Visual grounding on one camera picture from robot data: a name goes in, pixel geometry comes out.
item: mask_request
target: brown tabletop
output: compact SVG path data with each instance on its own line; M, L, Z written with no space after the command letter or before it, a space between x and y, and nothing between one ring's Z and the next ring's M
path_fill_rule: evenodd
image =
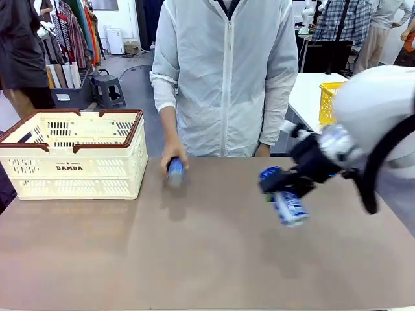
M0 216L0 308L380 309L415 305L415 241L350 181L279 224L258 174L289 159L194 159L181 192L151 159L135 201L15 200Z

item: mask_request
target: jacket zipper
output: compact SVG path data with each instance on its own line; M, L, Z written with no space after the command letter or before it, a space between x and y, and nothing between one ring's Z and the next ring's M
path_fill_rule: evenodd
M233 29L232 22L228 21L228 27L226 29L226 44L224 51L224 81L222 91L224 92L222 96L222 106L223 106L223 116L222 116L222 146L220 148L220 156L224 157L226 155L226 138L228 136L228 108L230 105L231 99L231 79L232 79L232 63L233 63L233 53L232 53L232 43L233 43Z

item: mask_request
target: storage crate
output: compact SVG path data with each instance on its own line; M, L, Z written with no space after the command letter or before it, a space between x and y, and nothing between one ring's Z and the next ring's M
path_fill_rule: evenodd
M0 136L22 200L135 199L147 159L140 110L37 110Z
M321 83L322 97L320 101L320 123L321 125L335 124L337 122L333 113L333 99L337 91L345 82Z
M57 108L86 109L93 102L93 85L86 71L80 72L79 89L51 89L52 98Z

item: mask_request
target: gray storage bin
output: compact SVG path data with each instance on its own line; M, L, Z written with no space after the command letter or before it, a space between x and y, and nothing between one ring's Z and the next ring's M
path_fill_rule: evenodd
M86 71L79 72L82 85L79 89L51 89L56 108L86 109L93 102L91 79Z

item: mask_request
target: person's right hand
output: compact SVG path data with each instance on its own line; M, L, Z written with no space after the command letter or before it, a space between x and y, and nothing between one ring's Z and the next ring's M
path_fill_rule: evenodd
M409 35L409 32L407 32L407 31L402 32L401 40L406 41L407 38L408 38L408 35Z
M189 169L189 163L187 162L186 149L184 148L180 138L176 135L172 138L166 139L166 145L164 146L163 156L161 158L161 172L167 175L168 165L172 158L178 157L182 161L185 169Z

